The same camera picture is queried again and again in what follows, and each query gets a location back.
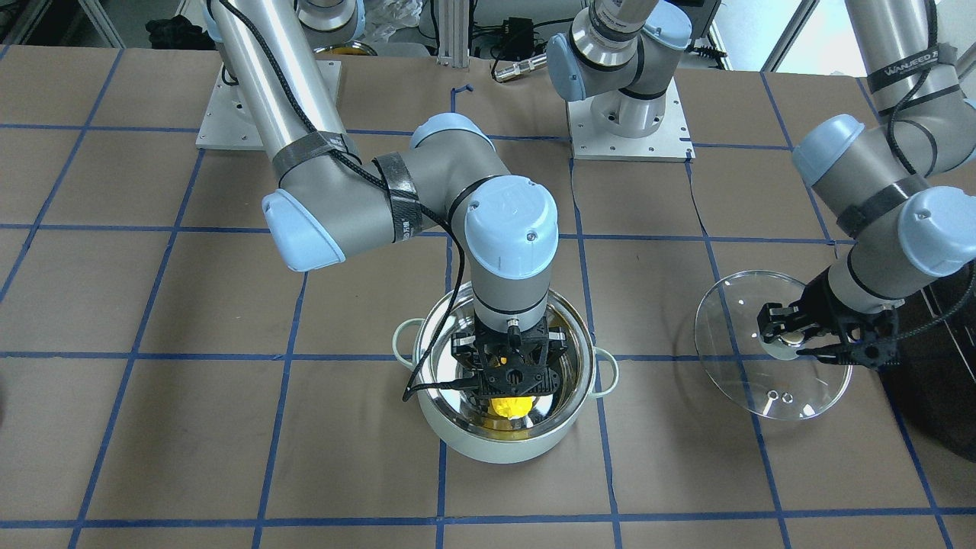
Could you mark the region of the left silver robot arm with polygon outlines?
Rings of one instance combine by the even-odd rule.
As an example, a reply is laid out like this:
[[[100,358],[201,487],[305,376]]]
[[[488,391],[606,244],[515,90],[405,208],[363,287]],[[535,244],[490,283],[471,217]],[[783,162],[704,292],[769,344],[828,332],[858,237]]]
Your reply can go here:
[[[803,183],[855,240],[788,305],[766,303],[756,341],[771,357],[895,364],[897,308],[974,264],[974,198],[929,184],[974,159],[974,102],[938,38],[933,1],[848,1],[879,123],[840,114],[792,152]]]

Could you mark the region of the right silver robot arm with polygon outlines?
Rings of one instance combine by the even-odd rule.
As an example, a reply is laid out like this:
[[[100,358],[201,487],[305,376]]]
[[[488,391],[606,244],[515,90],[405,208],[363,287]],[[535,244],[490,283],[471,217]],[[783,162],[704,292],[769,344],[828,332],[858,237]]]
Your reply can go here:
[[[405,152],[359,159],[290,1],[208,1],[245,107],[278,188],[262,209],[291,270],[306,272],[406,241],[439,226],[470,271],[472,333],[452,339],[464,374],[419,382],[429,352],[415,352],[403,399],[463,390],[479,399],[537,397],[563,382],[552,366],[566,351],[547,325],[557,205],[530,178],[509,173],[491,139],[466,116],[437,114]]]

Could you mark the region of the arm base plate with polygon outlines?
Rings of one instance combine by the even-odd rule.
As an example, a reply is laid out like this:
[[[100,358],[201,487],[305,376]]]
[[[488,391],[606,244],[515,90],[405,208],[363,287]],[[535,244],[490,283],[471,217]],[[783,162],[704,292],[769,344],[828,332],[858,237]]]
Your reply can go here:
[[[572,101],[566,111],[576,160],[684,162],[696,157],[676,80],[653,100],[607,91]]]
[[[244,100],[242,88],[226,84],[222,69],[217,72],[195,143],[199,149],[208,150],[268,151]]]

